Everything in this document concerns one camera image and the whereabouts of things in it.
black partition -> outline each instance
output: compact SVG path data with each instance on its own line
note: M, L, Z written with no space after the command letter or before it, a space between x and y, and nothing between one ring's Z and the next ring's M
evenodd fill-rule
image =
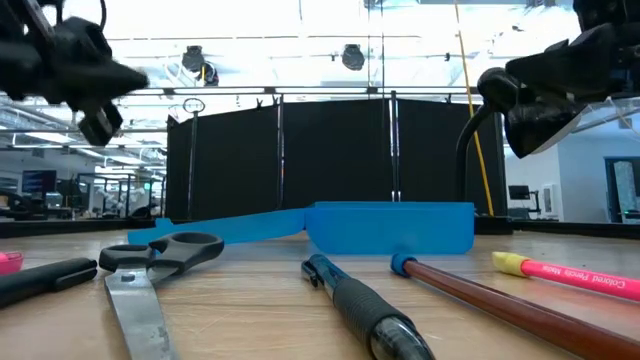
M391 201L388 100L283 106L283 208Z
M179 124L169 116L167 125L166 216L174 220L184 220L188 215L189 201L191 121Z
M216 219L276 210L278 108L198 120L193 218Z
M399 178L402 201L455 201L456 141L469 120L469 106L398 100ZM506 215L504 149L499 121L478 131L495 215ZM488 213L475 141L468 150L467 198Z

scissor handle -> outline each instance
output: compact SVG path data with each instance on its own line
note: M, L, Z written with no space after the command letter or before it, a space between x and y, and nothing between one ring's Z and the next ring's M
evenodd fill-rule
M221 238L199 232L180 232L161 237L149 243L162 255L153 259L149 266L176 268L175 275L191 267L218 257L224 249Z
M120 265L148 267L153 259L153 249L145 245L114 245L100 251L98 265L115 272Z

wooden surface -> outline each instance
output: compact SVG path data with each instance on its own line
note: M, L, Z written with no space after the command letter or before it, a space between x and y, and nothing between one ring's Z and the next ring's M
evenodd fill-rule
M24 252L26 268L71 257L97 258L101 248L124 240L124 232L7 239L0 240L0 251ZM432 266L640 340L637 303L496 273L491 251L640 278L640 242L520 233L478 237L474 249L464 256L419 257ZM213 262L158 285L181 358L367 359L327 294L314 291L301 279L300 263L308 256L302 235L234 245ZM440 360L572 358L429 286L391 274L389 257L330 258L413 319ZM126 359L124 340L103 287L105 275L101 271L93 282L0 311L1 358Z

blue plastic container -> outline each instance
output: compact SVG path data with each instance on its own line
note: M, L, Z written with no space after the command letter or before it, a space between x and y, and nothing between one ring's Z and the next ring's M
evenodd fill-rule
M174 225L169 219L156 220L156 227L130 231L129 244L147 245L159 237L182 231L197 231L220 236L225 245L254 242L295 235L304 230L305 209L273 211L224 219Z
M327 254L463 254L473 247L472 203L322 202L306 229Z

yellow pencil tip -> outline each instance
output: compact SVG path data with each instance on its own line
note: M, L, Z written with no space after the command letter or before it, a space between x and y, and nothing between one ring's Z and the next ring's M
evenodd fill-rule
M493 260L493 266L505 274L527 277L522 270L521 266L525 260L529 260L528 257L521 256L513 253L495 251L491 254Z

